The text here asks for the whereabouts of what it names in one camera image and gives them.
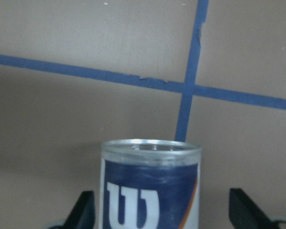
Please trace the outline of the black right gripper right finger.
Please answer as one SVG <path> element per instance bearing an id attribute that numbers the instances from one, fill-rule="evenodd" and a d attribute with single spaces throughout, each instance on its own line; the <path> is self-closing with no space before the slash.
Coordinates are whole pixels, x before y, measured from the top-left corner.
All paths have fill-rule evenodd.
<path id="1" fill-rule="evenodd" d="M 276 229 L 276 223 L 241 188 L 229 190 L 229 219 L 235 229 Z"/>

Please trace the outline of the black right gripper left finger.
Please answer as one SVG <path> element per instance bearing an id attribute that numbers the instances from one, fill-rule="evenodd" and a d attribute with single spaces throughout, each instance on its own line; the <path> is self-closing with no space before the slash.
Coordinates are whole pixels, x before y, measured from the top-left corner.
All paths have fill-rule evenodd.
<path id="1" fill-rule="evenodd" d="M 95 224 L 95 201 L 93 191 L 83 191 L 69 216 L 63 229 L 92 229 Z"/>

